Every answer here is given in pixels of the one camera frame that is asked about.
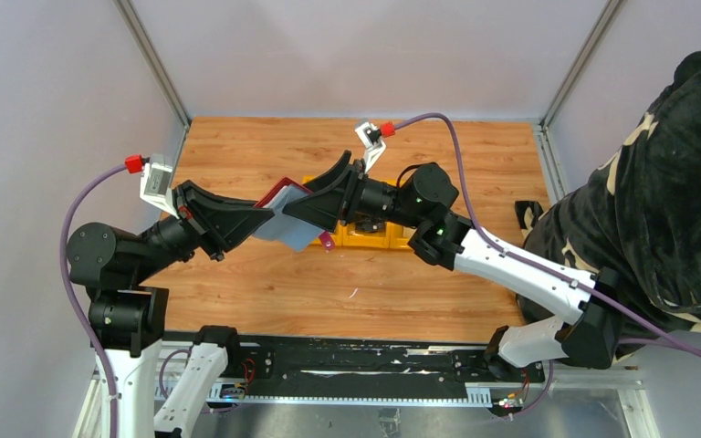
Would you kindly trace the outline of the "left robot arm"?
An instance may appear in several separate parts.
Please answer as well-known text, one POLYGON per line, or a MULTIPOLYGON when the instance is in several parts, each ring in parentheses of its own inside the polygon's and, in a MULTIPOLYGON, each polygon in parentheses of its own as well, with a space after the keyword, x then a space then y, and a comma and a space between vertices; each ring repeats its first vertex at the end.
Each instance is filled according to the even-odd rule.
POLYGON ((84 287, 90 300, 83 321, 110 392, 103 409, 111 437, 190 436, 214 382, 243 366, 236 329, 203 326, 194 334, 187 370, 163 407, 154 407, 169 291, 147 280, 197 251, 222 260, 274 215, 189 181, 170 197, 175 213, 140 234, 88 223, 67 237, 68 281, 84 287))

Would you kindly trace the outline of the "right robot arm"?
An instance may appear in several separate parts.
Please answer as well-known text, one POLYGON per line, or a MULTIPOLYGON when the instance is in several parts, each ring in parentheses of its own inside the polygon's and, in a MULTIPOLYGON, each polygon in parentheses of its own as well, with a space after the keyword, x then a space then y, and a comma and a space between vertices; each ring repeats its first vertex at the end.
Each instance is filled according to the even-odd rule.
POLYGON ((403 185, 394 186, 370 178, 363 162, 350 156, 345 151, 310 181, 309 194, 287 203, 284 214, 326 231, 361 218, 412 228, 408 245, 426 264, 483 277, 545 308, 549 318, 494 333, 484 359, 497 381, 542 360, 597 370, 612 366, 623 316, 590 291, 613 291, 615 273, 559 265, 472 224, 453 211, 458 190, 436 163, 418 166, 403 185))

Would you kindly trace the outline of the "red leather card holder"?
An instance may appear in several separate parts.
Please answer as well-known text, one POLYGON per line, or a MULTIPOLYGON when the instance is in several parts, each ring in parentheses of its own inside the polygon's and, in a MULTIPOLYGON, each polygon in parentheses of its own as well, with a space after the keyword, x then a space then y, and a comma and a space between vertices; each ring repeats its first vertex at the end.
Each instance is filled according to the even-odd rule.
POLYGON ((325 250, 335 248, 330 232, 313 224, 287 215, 284 208, 288 203, 311 194, 311 190, 294 180, 283 177, 255 203, 255 207, 269 209, 274 216, 253 233, 253 237, 264 241, 281 242, 296 252, 301 252, 317 242, 325 250))

